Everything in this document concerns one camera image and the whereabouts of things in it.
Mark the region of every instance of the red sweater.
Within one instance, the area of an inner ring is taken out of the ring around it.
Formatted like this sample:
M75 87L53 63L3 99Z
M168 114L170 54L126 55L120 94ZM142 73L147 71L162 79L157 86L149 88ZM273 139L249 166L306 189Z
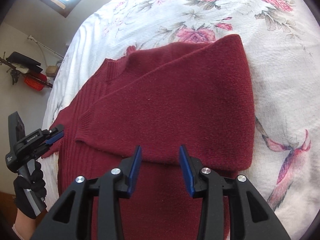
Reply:
M136 191L120 201L126 240L194 240L201 199L186 192L179 146L230 177L252 160L253 94L241 39L130 47L127 54L106 59L59 113L54 125L65 125L65 136L48 153L59 151L59 190L79 175L102 176L140 144ZM92 239L96 211L95 202ZM227 234L228 215L225 221Z

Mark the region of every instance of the white bedspread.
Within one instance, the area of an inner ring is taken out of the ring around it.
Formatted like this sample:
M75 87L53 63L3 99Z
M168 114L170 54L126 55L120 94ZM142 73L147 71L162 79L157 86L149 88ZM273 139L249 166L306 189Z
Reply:
M303 0L112 0L79 28L54 83L47 129L105 58L126 48L214 42L238 33L255 100L252 166L243 173L293 240L320 208L320 27ZM50 208L57 155L42 160Z

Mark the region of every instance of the human hand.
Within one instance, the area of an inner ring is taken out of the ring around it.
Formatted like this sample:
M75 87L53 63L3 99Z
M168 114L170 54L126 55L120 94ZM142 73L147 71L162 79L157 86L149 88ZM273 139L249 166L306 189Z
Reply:
M30 180L33 183L29 183L25 178L18 176L14 182L14 191L16 193L15 204L18 209L21 210L26 216L31 219L36 219L35 212L33 211L31 204L28 201L24 189L31 189L35 192L36 196L39 198L45 197L47 195L47 190L45 189L45 182L43 180L43 172L41 171L41 163L35 162L35 170L31 174Z

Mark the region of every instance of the wall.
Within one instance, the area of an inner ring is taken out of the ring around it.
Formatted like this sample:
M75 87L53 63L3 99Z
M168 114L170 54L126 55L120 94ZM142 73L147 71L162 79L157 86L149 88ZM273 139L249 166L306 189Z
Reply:
M4 22L64 55L79 26L111 0L81 0L67 18L39 0L16 0Z
M30 40L27 35L11 27L6 23L0 25L0 56L4 51L8 57L13 51L41 62L45 70L43 56L39 47ZM44 49L48 65L55 65L59 58L53 56ZM5 155L10 151L8 136L8 115L18 111L24 122L26 134L42 127L44 112L50 94L50 88L36 91L28 87L23 78L20 77L17 84L12 85L10 72L6 73L9 67L0 66L0 191L14 194L13 180L16 174L10 172L4 161Z

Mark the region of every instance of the black glove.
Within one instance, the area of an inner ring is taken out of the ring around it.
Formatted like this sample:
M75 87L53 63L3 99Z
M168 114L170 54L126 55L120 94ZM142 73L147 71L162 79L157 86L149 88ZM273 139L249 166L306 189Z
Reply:
M35 162L35 168L36 169L33 171L30 177L30 180L34 182L31 185L26 181L25 178L21 176L18 176L13 182L14 191L16 193L16 199L14 202L17 208L19 208L22 213L31 219L36 219L36 215L23 189L31 189L39 198L47 195L47 190L44 187L45 182L42 179L43 172L41 171L41 163Z

